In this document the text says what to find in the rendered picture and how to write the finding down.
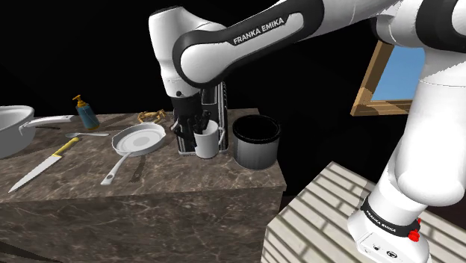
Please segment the white frying pan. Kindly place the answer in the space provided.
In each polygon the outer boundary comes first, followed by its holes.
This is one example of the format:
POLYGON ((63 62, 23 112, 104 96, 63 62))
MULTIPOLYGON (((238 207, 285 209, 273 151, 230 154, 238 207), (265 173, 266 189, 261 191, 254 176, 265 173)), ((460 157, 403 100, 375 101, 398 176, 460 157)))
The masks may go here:
POLYGON ((140 123, 115 134, 112 137, 111 146, 118 155, 121 155, 121 159, 103 178, 101 185, 106 186, 112 183, 127 158, 146 155, 161 148, 166 135, 164 127, 156 123, 140 123))

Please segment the wooden-framed window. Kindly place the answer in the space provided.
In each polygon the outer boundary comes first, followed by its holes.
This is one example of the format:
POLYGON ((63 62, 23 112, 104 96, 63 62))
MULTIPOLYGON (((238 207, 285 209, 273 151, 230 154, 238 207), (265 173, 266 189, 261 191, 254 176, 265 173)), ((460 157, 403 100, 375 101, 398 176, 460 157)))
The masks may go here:
POLYGON ((378 41, 350 114, 354 117, 407 114, 424 58, 421 48, 378 41))

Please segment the white mug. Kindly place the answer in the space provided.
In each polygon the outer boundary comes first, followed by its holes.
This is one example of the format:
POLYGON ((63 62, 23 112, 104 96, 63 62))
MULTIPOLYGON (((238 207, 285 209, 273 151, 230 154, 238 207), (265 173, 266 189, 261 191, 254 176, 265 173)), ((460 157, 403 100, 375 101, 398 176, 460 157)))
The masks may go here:
POLYGON ((220 127, 217 122, 209 120, 205 130, 193 134, 196 142, 196 155, 204 159, 215 157, 220 151, 225 132, 225 129, 220 127))

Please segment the golden crab figure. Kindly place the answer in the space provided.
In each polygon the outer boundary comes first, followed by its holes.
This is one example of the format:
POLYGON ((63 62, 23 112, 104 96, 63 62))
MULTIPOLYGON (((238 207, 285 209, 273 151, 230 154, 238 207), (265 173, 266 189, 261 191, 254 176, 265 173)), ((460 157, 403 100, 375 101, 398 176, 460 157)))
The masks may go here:
POLYGON ((164 109, 159 111, 144 111, 137 115, 137 119, 140 123, 160 123, 167 117, 167 113, 164 109))

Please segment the grey pot with black inside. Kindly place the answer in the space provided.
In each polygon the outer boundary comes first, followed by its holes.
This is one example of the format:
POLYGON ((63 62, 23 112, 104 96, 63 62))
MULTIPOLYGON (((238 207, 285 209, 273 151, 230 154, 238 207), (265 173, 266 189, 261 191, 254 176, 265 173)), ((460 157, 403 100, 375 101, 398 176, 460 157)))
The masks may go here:
POLYGON ((250 114, 239 117, 232 125, 233 154, 236 162, 250 170, 265 170, 277 160, 279 123, 271 117, 250 114))

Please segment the black and silver coffee machine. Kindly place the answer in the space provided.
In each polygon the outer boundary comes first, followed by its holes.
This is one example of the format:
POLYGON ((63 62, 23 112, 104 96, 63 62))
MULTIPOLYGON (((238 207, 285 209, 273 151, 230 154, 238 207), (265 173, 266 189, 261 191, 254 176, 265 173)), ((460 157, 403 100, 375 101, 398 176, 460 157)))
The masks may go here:
MULTIPOLYGON (((220 145, 220 153, 224 153, 228 150, 229 139, 228 139, 228 112, 227 112, 227 97, 226 97, 226 85, 221 82, 216 87, 210 89, 200 90, 198 94, 202 97, 202 111, 208 110, 211 112, 210 120, 218 123, 218 125, 225 129, 225 138, 220 145)), ((194 134, 195 116, 187 117, 188 123, 192 128, 194 134)), ((174 123, 171 126, 171 130, 174 132, 174 123)), ((180 137, 177 137, 178 153, 180 155, 195 155, 195 138, 194 145, 190 146, 185 143, 180 137)))

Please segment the silver spoon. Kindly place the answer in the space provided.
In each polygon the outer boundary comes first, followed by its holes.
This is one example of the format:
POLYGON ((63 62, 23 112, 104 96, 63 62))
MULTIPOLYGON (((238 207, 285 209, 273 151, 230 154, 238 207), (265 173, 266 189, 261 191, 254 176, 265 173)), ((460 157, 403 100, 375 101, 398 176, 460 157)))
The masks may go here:
POLYGON ((80 137, 80 136, 107 137, 109 135, 110 134, 108 133, 80 133, 80 132, 65 134, 65 136, 69 138, 80 137))

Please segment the yellow-handled kitchen knife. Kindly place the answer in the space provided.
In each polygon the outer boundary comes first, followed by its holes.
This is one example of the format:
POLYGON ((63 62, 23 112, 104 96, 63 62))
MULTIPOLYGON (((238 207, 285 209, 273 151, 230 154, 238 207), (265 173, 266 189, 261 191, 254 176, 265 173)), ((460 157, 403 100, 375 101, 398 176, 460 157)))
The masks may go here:
POLYGON ((79 141, 80 139, 78 137, 73 137, 71 140, 65 143, 60 149, 58 149, 56 152, 50 155, 45 161, 43 161, 41 164, 36 166, 32 171, 30 171, 28 174, 23 176, 18 182, 16 182, 9 190, 9 193, 17 191, 23 185, 30 182, 32 179, 39 176, 43 171, 47 170, 50 166, 58 162, 60 159, 62 159, 63 153, 79 141))

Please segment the pale striped robot stand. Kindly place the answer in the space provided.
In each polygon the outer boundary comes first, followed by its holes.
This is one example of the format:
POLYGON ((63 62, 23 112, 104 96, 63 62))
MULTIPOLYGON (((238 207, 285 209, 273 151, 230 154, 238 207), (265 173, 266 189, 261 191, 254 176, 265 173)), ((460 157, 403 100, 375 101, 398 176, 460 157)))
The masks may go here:
MULTIPOLYGON (((374 263, 347 228, 374 184, 335 162, 328 164, 267 225, 261 263, 374 263)), ((430 263, 466 263, 466 231, 424 211, 421 233, 430 263)))

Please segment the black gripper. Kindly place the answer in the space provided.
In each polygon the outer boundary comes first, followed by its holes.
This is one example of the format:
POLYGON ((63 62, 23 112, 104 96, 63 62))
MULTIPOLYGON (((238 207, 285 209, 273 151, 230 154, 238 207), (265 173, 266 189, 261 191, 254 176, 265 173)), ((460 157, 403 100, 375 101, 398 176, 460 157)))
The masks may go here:
POLYGON ((184 98, 171 98, 175 119, 174 133, 190 146, 194 145, 192 128, 187 117, 195 116, 194 132, 201 134, 206 130, 211 112, 202 111, 202 97, 197 93, 184 98))

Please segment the blue soap dispenser yellow pump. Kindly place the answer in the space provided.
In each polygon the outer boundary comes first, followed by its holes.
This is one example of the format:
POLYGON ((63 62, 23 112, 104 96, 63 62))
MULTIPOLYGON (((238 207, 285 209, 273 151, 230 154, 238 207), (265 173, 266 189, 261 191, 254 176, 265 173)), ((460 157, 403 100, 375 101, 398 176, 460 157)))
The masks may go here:
POLYGON ((76 110, 84 124, 84 127, 88 130, 97 129, 100 126, 100 122, 90 105, 84 102, 80 95, 75 96, 73 100, 77 101, 76 110))

